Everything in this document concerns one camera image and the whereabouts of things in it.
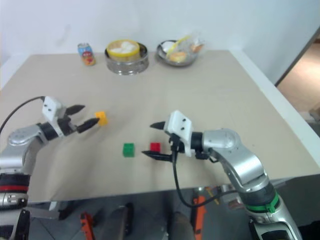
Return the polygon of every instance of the red block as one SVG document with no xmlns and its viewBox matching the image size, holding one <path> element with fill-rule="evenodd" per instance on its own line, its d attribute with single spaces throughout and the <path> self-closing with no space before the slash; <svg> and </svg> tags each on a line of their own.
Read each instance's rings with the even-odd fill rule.
<svg viewBox="0 0 320 240">
<path fill-rule="evenodd" d="M 151 142 L 150 143 L 150 151 L 161 152 L 161 143 L 160 142 Z"/>
</svg>

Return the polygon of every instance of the white wall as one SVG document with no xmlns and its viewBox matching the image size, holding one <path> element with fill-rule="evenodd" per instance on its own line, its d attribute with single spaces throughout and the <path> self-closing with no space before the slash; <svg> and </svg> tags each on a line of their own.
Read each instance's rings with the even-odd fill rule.
<svg viewBox="0 0 320 240">
<path fill-rule="evenodd" d="M 275 82 L 319 25 L 318 0 L 1 0 L 2 52 L 75 53 L 130 38 L 154 50 L 202 32 L 210 49 L 243 48 Z"/>
</svg>

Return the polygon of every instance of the green block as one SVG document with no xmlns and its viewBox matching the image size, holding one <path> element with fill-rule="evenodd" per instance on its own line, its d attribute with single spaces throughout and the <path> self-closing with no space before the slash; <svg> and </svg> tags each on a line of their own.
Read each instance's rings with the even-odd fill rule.
<svg viewBox="0 0 320 240">
<path fill-rule="evenodd" d="M 133 158 L 135 156 L 135 144 L 134 143 L 123 144 L 122 153 L 125 158 Z"/>
</svg>

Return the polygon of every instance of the beige table surface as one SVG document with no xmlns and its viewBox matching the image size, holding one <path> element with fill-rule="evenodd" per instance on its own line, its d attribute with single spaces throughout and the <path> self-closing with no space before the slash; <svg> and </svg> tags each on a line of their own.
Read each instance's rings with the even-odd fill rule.
<svg viewBox="0 0 320 240">
<path fill-rule="evenodd" d="M 230 128 L 262 161 L 271 179 L 320 173 L 308 151 L 268 99 L 228 51 L 208 51 L 192 66 L 165 66 L 150 56 L 146 71 L 134 76 L 110 72 L 104 56 L 86 67 L 77 54 L 32 55 L 0 95 L 0 122 L 21 102 L 54 96 L 67 106 L 84 104 L 73 117 L 80 124 L 105 111 L 109 124 L 65 139 L 40 151 L 29 189 L 33 202 L 72 200 L 174 189 L 172 165 L 152 160 L 141 151 L 150 142 L 169 150 L 168 136 L 149 128 L 174 110 L 188 116 L 195 131 Z M 41 102 L 13 117 L 1 136 L 0 148 L 16 128 L 44 121 Z M 123 143 L 135 144 L 135 158 L 122 156 Z M 182 187 L 227 183 L 219 163 L 180 155 Z"/>
</svg>

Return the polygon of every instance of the stainless steel bowl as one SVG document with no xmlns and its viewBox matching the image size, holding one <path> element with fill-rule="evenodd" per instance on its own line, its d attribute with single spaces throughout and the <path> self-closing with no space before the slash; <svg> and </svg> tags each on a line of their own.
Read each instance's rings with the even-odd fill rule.
<svg viewBox="0 0 320 240">
<path fill-rule="evenodd" d="M 149 66 L 148 50 L 145 45 L 138 44 L 141 58 L 135 61 L 115 61 L 109 57 L 107 50 L 104 50 L 108 69 L 119 75 L 134 75 L 143 72 Z"/>
<path fill-rule="evenodd" d="M 174 66 L 174 67 L 185 67 L 185 66 L 189 66 L 191 65 L 196 59 L 197 59 L 197 54 L 193 55 L 193 56 L 188 56 L 186 58 L 185 61 L 183 62 L 175 62 L 175 61 L 170 61 L 169 59 L 166 58 L 166 52 L 163 50 L 162 48 L 162 44 L 165 43 L 165 42 L 173 42 L 175 43 L 177 40 L 166 40 L 166 41 L 163 41 L 161 42 L 158 47 L 156 48 L 156 56 L 157 58 L 165 63 L 165 64 L 168 64 L 168 65 L 171 65 L 171 66 Z"/>
</svg>

